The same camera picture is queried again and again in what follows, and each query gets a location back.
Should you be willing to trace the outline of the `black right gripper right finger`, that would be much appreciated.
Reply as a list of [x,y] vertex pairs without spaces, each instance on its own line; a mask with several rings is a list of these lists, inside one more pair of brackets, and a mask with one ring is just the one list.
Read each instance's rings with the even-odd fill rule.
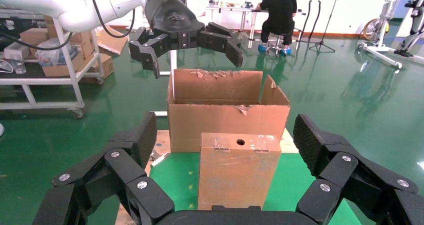
[[421,225],[424,198],[410,179],[362,156],[342,135],[297,115],[293,142],[315,177],[296,211],[318,224],[331,220],[342,200],[354,203],[377,225]]

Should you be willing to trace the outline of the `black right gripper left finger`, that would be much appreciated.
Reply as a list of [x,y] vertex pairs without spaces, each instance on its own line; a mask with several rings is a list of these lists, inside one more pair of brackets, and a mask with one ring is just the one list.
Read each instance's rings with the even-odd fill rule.
[[115,196],[137,225],[156,225],[175,204],[147,175],[157,140],[157,119],[116,133],[99,153],[59,173],[33,220],[35,225],[85,225],[101,203]]

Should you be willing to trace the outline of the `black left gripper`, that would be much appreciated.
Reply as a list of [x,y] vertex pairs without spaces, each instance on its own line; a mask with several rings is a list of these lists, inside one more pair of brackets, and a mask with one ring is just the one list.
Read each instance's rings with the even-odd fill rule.
[[160,77],[158,58],[169,50],[201,47],[223,53],[236,67],[243,64],[241,40],[237,33],[214,22],[205,24],[181,0],[147,0],[144,12],[152,32],[139,27],[129,36],[132,60]]

